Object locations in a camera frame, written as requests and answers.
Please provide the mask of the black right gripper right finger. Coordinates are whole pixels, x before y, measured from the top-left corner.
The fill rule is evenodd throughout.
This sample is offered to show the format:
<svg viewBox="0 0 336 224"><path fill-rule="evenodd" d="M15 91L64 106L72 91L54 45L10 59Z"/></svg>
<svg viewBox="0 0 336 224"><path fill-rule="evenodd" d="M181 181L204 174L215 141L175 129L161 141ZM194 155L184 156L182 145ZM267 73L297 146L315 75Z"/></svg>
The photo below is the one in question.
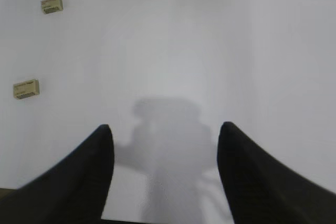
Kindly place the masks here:
<svg viewBox="0 0 336 224"><path fill-rule="evenodd" d="M275 159L232 122L217 166L234 223L335 223L335 194Z"/></svg>

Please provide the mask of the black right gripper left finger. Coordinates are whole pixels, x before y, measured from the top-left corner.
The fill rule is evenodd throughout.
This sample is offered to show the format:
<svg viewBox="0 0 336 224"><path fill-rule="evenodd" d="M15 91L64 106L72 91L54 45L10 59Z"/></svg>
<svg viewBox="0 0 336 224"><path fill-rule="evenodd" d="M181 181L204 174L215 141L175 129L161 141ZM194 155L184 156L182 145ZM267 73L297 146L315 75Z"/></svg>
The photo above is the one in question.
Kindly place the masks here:
<svg viewBox="0 0 336 224"><path fill-rule="evenodd" d="M112 132L103 124L58 164L1 199L1 223L100 223L113 169Z"/></svg>

